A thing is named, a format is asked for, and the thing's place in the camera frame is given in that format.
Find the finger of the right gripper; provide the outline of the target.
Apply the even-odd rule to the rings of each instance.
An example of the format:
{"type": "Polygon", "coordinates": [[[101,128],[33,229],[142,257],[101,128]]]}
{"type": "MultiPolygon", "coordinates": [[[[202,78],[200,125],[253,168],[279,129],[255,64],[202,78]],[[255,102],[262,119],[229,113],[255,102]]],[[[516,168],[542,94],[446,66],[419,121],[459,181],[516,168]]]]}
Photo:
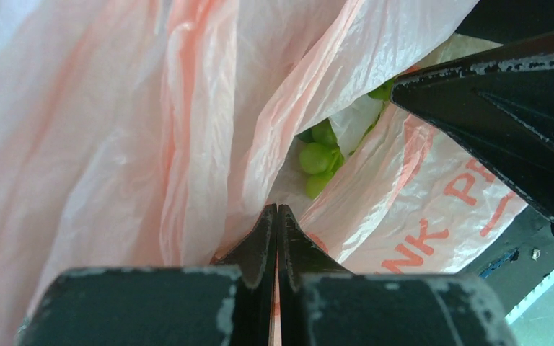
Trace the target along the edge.
{"type": "Polygon", "coordinates": [[[554,223],[554,32],[399,76],[390,99],[554,223]]]}

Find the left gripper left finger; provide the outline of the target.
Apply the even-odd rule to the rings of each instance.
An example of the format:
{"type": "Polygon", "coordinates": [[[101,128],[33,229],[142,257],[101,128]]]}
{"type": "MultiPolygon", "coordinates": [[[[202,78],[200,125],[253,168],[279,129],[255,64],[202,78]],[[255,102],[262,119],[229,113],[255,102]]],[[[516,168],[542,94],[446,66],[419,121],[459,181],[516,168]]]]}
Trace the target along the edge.
{"type": "Polygon", "coordinates": [[[269,345],[273,336],[277,216],[277,205],[265,206],[252,231],[216,262],[236,266],[242,274],[234,298],[230,345],[269,345]]]}

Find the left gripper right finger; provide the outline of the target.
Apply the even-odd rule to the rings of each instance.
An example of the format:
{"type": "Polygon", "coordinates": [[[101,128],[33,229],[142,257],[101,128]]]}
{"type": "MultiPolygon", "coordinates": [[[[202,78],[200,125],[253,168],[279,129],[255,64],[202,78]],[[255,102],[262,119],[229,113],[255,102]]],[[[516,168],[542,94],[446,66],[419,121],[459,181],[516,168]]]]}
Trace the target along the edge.
{"type": "Polygon", "coordinates": [[[294,212],[279,205],[277,221],[278,284],[283,345],[313,345],[312,325],[322,315],[314,288],[307,282],[351,271],[331,258],[301,229],[294,212]]]}

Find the pink plastic bag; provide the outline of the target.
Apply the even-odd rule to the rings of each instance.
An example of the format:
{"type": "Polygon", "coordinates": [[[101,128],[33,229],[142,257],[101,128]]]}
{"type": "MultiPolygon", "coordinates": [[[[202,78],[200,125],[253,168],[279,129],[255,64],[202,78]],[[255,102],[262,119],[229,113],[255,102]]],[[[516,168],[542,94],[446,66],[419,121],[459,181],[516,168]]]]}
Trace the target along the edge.
{"type": "Polygon", "coordinates": [[[526,203],[372,89],[474,1],[0,1],[0,345],[61,272],[206,265],[268,200],[355,272],[457,272],[526,203]],[[345,163],[315,198],[297,136],[345,163]]]}

